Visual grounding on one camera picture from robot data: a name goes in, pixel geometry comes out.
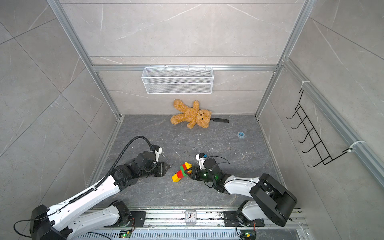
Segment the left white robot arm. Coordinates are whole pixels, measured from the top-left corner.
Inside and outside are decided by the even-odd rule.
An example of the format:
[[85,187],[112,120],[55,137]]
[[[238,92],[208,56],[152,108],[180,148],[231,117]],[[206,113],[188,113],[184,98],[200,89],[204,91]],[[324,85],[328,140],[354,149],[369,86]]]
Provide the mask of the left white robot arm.
[[105,181],[99,181],[71,199],[32,211],[30,234],[33,240],[71,240],[102,227],[125,227],[134,223],[126,204],[114,201],[107,208],[86,212],[103,200],[134,185],[143,169],[134,163],[119,165]]

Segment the black comb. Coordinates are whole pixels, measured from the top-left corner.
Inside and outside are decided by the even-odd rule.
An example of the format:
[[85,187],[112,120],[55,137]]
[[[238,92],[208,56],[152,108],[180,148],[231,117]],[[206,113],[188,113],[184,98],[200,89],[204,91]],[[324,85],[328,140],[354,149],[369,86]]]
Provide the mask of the black comb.
[[230,122],[228,119],[221,119],[221,118],[211,118],[211,121],[217,122],[217,123],[229,123]]

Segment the green lego brick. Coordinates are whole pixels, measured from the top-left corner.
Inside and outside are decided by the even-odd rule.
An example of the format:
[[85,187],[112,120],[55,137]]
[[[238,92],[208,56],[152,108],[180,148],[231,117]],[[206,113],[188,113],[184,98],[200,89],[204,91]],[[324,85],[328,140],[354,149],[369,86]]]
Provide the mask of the green lego brick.
[[180,178],[180,179],[182,179],[183,177],[186,176],[186,173],[185,173],[186,169],[187,169],[186,165],[183,164],[183,165],[181,166],[181,170],[180,170],[180,174],[179,174],[179,178]]

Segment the small white clock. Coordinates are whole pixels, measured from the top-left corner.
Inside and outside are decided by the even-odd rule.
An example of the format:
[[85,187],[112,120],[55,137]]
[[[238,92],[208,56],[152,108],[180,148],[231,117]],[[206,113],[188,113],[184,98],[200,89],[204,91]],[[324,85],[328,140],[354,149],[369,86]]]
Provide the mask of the small white clock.
[[185,211],[185,224],[186,225],[195,225],[197,223],[197,211],[196,210],[186,210]]

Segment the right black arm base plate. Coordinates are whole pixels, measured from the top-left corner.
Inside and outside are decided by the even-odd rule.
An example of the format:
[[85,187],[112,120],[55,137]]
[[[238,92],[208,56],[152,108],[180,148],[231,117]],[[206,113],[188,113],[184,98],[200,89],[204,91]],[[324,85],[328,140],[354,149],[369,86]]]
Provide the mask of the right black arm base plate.
[[224,224],[226,227],[236,227],[236,226],[245,226],[245,227],[264,227],[265,222],[263,219],[255,219],[253,221],[248,220],[241,214],[238,214],[236,211],[224,211],[222,213],[224,219]]

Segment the brown teddy bear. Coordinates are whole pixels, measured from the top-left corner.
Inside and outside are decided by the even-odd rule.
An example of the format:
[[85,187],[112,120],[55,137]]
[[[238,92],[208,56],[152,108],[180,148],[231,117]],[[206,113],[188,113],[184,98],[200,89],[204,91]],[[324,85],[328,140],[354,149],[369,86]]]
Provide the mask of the brown teddy bear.
[[171,117],[171,123],[173,125],[180,124],[182,122],[188,122],[187,127],[189,129],[194,128],[195,125],[201,128],[208,128],[212,112],[205,109],[200,109],[199,101],[194,101],[192,107],[188,107],[181,100],[174,100],[173,106],[181,113]]

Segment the red small lego brick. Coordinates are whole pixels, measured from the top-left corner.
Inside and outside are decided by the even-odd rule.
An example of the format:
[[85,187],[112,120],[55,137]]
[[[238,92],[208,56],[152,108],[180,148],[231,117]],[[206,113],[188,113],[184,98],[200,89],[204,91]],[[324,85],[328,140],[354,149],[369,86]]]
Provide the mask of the red small lego brick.
[[179,171],[177,172],[177,177],[178,177],[178,179],[182,179],[182,178],[184,177],[184,174],[183,174],[183,171],[182,171],[182,170],[179,170]]

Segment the yellow small lego brick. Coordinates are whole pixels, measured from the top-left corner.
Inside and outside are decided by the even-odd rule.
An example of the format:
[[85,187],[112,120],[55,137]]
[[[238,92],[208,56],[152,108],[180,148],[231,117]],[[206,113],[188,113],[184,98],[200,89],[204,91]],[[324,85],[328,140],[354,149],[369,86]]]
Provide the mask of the yellow small lego brick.
[[179,182],[181,179],[179,178],[178,174],[174,174],[174,175],[172,176],[172,180],[173,180],[173,182],[177,183],[177,182]]

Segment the yellow long lego brick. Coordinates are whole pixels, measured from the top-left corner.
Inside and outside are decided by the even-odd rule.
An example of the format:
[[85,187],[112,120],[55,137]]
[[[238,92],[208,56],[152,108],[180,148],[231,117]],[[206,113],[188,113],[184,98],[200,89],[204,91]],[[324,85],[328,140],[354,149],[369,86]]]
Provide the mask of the yellow long lego brick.
[[184,170],[185,173],[191,173],[192,172],[192,170],[191,170],[192,167],[193,167],[193,165],[190,164],[190,163],[185,162],[183,164],[183,170]]

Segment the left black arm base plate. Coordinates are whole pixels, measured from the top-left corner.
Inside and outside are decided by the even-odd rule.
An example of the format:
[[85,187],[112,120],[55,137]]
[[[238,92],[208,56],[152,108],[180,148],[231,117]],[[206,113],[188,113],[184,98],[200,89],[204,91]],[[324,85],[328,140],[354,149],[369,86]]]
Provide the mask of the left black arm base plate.
[[146,211],[133,211],[131,212],[131,219],[127,227],[131,227],[135,223],[136,228],[143,228],[146,220]]

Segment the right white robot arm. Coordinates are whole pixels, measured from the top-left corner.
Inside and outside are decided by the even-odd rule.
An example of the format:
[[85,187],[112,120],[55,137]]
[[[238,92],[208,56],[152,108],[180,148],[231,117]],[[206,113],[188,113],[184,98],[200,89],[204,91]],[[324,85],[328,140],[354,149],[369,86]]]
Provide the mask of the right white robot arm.
[[220,194],[242,195],[250,200],[244,201],[236,214],[228,219],[240,224],[269,219],[275,225],[284,227],[290,221],[298,202],[297,198],[269,174],[256,178],[240,178],[224,173],[214,158],[198,155],[199,166],[188,167],[185,174],[192,180],[200,181]]

